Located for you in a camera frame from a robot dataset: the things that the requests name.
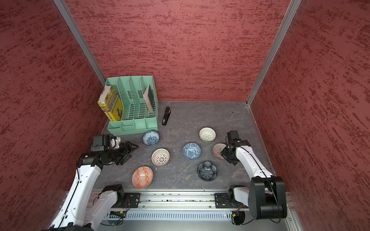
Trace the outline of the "pink striped bowl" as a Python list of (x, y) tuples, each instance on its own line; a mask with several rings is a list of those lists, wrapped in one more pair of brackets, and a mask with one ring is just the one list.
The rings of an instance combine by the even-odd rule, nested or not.
[(224, 158), (221, 155), (221, 152), (225, 147), (226, 145), (224, 143), (217, 143), (216, 145), (214, 145), (212, 149), (213, 156), (218, 160), (224, 160)]

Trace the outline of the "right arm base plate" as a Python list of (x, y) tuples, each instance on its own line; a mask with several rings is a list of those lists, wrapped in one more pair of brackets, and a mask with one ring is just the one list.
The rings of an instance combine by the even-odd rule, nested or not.
[(217, 209), (239, 209), (248, 208), (243, 203), (229, 199), (228, 193), (215, 193), (214, 194), (215, 207)]

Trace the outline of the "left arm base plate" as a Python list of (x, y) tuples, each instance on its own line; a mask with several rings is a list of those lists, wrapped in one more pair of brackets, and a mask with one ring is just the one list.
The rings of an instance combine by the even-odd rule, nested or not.
[(123, 196), (118, 195), (118, 200), (113, 205), (113, 208), (138, 208), (140, 196), (140, 193), (125, 193)]

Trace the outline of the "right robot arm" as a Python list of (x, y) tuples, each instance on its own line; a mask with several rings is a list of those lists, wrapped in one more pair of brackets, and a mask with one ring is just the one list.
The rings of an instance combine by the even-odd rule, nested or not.
[(241, 163), (251, 178), (250, 187), (230, 186), (227, 193), (214, 194), (217, 209), (236, 208), (234, 215), (246, 206), (253, 220), (275, 221), (286, 218), (287, 202), (285, 183), (274, 176), (259, 161), (247, 140), (231, 138), (228, 134), (226, 147), (221, 156), (230, 164)]

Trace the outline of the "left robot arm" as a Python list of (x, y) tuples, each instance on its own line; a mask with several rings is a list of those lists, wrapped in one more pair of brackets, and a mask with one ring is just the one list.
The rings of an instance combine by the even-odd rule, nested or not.
[(125, 164), (138, 145), (126, 141), (114, 149), (100, 146), (96, 151), (84, 154), (76, 164), (76, 174), (64, 204), (52, 221), (50, 231), (95, 231), (114, 207), (131, 206), (120, 184), (106, 186), (93, 206), (88, 202), (93, 186), (104, 166), (111, 163)]

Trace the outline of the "white green pattern bowl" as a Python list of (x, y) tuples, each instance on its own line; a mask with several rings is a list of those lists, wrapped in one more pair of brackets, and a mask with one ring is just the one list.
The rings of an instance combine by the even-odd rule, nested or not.
[(216, 132), (210, 127), (205, 127), (199, 131), (199, 137), (204, 142), (211, 142), (216, 138)]

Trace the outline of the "dark flower-shaped bowl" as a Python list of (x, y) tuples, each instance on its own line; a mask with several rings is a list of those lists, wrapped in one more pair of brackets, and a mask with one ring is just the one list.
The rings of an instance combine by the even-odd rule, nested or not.
[(210, 161), (201, 162), (197, 168), (199, 178), (206, 182), (211, 182), (217, 177), (217, 167)]

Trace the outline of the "orange white pattern bowl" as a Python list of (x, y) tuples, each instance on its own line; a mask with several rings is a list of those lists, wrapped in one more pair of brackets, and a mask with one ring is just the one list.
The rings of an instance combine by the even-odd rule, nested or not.
[(135, 188), (144, 189), (152, 183), (153, 178), (153, 170), (148, 166), (142, 166), (133, 173), (132, 184)]

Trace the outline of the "white brown lattice bowl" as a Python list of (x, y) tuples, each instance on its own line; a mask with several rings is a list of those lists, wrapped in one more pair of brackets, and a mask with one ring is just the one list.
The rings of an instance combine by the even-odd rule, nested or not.
[(170, 160), (170, 153), (164, 148), (157, 149), (151, 156), (151, 161), (155, 166), (161, 167), (166, 165)]

